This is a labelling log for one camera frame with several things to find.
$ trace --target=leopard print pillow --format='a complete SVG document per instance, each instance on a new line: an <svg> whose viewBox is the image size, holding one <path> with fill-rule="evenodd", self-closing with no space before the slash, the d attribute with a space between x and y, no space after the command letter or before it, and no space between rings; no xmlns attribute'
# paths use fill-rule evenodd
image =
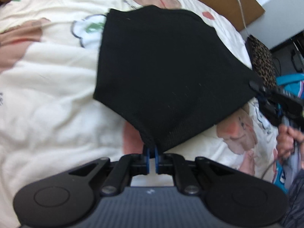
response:
<svg viewBox="0 0 304 228"><path fill-rule="evenodd" d="M246 48L252 69L263 79L264 86L276 87L276 75L270 50L252 35L247 38Z"/></svg>

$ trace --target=bed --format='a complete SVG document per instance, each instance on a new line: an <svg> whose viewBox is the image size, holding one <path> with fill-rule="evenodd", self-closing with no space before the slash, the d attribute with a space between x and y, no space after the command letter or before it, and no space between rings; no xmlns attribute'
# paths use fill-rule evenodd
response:
<svg viewBox="0 0 304 228"><path fill-rule="evenodd" d="M0 7L0 227L18 227L12 201L24 185L96 158L116 161L141 145L136 130L92 95L107 12L149 3L196 13L251 68L241 35L198 0L12 0ZM238 141L240 135L225 133L227 124L239 117L252 128L245 134L251 148L239 147L244 144ZM253 99L221 126L170 152L188 160L205 156L239 169L246 151L252 151L254 174L260 177L274 158L276 136L277 129ZM272 181L273 176L270 169L265 179ZM172 182L167 176L152 175L139 176L132 184Z"/></svg>

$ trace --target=black cable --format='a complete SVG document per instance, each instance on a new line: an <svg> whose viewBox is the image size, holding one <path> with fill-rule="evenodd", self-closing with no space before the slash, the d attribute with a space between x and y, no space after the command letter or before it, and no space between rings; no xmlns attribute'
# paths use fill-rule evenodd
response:
<svg viewBox="0 0 304 228"><path fill-rule="evenodd" d="M261 179L264 179L264 177L265 177L267 171L268 171L268 170L273 166L273 164L276 163L278 160L283 159L283 163L281 164L281 165L283 166L283 165L286 163L286 161L287 161L287 159L284 159L284 156L286 155L286 153L291 152L291 151L293 151L293 150L294 150L294 149L287 150L287 151L285 151L281 156L278 156L278 158L275 159L275 160L266 168L266 170L264 171L264 173L263 173L262 176L261 176Z"/></svg>
<svg viewBox="0 0 304 228"><path fill-rule="evenodd" d="M278 60L279 66L280 66L280 72L278 71L278 69L277 69L275 63L273 63L273 65L274 65L276 71L278 72L278 75L281 76L281 75L282 75L282 66L281 66L281 62L280 62L280 60L279 60L277 57L274 57L274 56L273 56L272 58Z"/></svg>

